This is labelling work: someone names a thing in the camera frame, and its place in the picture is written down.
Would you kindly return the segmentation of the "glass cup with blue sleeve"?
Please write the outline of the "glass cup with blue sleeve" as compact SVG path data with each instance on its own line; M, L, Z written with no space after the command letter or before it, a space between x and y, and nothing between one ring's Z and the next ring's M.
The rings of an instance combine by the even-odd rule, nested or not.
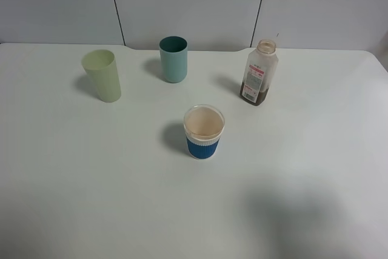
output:
M199 104L185 113L183 126L189 153L196 159L205 160L217 150L225 118L217 108Z

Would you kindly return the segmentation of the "light green plastic cup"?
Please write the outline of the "light green plastic cup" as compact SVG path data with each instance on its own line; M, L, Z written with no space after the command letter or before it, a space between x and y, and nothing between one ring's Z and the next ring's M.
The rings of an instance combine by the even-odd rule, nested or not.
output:
M102 101L113 103L120 99L121 86L113 52L94 50L82 58L81 64Z

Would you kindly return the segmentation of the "clear plastic drink bottle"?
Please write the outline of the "clear plastic drink bottle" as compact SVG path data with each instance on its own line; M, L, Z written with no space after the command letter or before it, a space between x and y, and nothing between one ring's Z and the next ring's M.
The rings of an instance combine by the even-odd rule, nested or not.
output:
M240 97L259 106L266 99L276 67L278 65L276 44L262 39L256 49L249 53L240 88Z

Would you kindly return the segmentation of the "teal plastic cup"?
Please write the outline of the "teal plastic cup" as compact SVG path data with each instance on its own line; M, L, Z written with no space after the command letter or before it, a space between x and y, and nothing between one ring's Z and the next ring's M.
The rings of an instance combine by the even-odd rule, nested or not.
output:
M179 36L168 36L159 42L161 67L165 79L179 83L187 75L187 41Z

